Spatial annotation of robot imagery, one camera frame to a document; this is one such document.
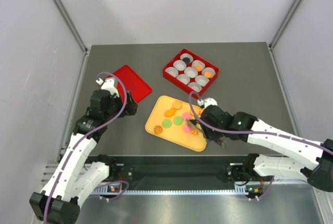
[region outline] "orange disc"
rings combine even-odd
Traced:
[[[161,126],[156,126],[156,127],[154,128],[154,133],[155,133],[155,134],[160,134],[160,133],[162,133],[162,131],[163,131],[163,129],[162,129]]]
[[[175,113],[176,113],[176,110],[172,108],[172,109],[170,109],[170,110],[167,110],[167,111],[164,113],[164,115],[165,115],[165,117],[172,117],[172,116],[175,115]]]
[[[181,109],[182,108],[182,103],[180,101],[174,101],[172,103],[172,107],[176,110]]]
[[[197,131],[196,129],[192,129],[192,130],[191,130],[191,134],[197,135],[197,134],[198,134],[198,131]]]
[[[205,72],[203,75],[204,75],[205,77],[207,77],[207,78],[211,78],[211,77],[212,77],[212,73],[209,72],[209,71]]]
[[[194,68],[195,68],[198,72],[201,71],[201,66],[200,66],[200,65],[197,65],[197,66],[195,66]]]
[[[196,113],[197,115],[200,114],[200,109],[199,109],[199,108],[195,107],[195,108],[194,108],[194,111],[195,111],[195,113]],[[192,110],[190,110],[189,112],[190,112],[191,116],[194,116]]]

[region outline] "green disc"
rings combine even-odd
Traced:
[[[165,127],[166,129],[168,129],[169,127],[171,127],[172,122],[169,119],[166,119],[162,122],[163,127]]]
[[[180,116],[176,116],[175,118],[173,118],[173,123],[176,125],[182,125],[183,119]]]

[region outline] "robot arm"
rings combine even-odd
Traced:
[[[76,122],[70,143],[59,166],[42,191],[34,192],[30,197],[30,205],[39,220],[44,220],[44,210],[48,207],[48,223],[75,223],[82,204],[95,187],[104,180],[113,181],[117,176],[114,161],[108,156],[100,155],[97,161],[92,163],[91,168],[78,178],[88,155],[107,126],[87,137],[85,135],[108,122],[123,106],[113,78],[107,78],[105,81],[99,79],[96,82],[101,85],[101,89],[94,91],[86,114]],[[125,103],[124,111],[119,117],[135,115],[137,104],[129,91]]]
[[[221,133],[208,128],[199,122],[207,141],[224,145],[223,138],[242,140],[247,143],[267,147],[287,157],[268,157],[259,154],[249,154],[241,169],[234,170],[237,177],[250,178],[279,176],[301,179],[310,185],[327,192],[333,192],[333,156],[316,146],[323,146],[333,151],[333,140],[324,143],[299,138],[293,134],[276,129],[257,117],[238,112],[231,116],[222,111],[216,100],[207,98],[198,100],[198,105],[204,108],[201,120],[209,125],[229,131],[253,131],[254,134]]]

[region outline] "pink disc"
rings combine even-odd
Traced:
[[[191,133],[191,127],[190,127],[189,125],[185,124],[185,125],[183,126],[183,131],[184,131],[185,133]]]
[[[190,115],[190,113],[183,113],[183,115],[182,115],[182,119],[183,119],[184,121],[190,120],[190,119],[191,119],[191,115]]]

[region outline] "red box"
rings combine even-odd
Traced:
[[[126,90],[131,92],[131,95],[136,103],[140,102],[152,91],[149,85],[145,83],[145,81],[142,80],[142,78],[139,77],[128,65],[124,65],[113,74],[124,83]],[[120,83],[117,85],[117,90],[121,100],[124,102],[123,88],[121,87]]]
[[[201,58],[200,56],[197,56],[196,54],[192,53],[191,51],[188,51],[187,49],[183,49],[182,51],[180,51],[174,58],[171,59],[170,62],[168,62],[167,65],[165,65],[163,67],[163,76],[168,79],[170,82],[172,82],[173,84],[175,84],[176,86],[178,86],[179,88],[181,88],[182,90],[184,90],[186,93],[190,93],[192,91],[194,91],[192,88],[190,88],[188,85],[184,84],[183,82],[181,82],[180,80],[176,79],[176,77],[173,77],[172,75],[170,75],[169,73],[167,73],[165,70],[169,67],[173,67],[173,63],[176,61],[176,60],[180,60],[181,59],[181,55],[183,54],[190,54],[192,57],[193,57],[193,61],[195,60],[199,60],[201,62],[204,63],[205,65],[205,68],[212,68],[214,71],[215,71],[215,75],[209,79],[209,82],[204,86],[202,87],[201,91],[198,92],[199,95],[202,95],[206,89],[216,80],[217,76],[219,75],[219,69],[218,67],[212,65],[211,63],[209,63],[208,61],[204,60],[203,58]],[[187,67],[191,67],[192,65],[192,62],[187,64],[186,66]],[[178,75],[180,74],[184,74],[184,71],[178,71]],[[191,78],[190,79],[190,83],[191,82],[195,82],[195,78]]]

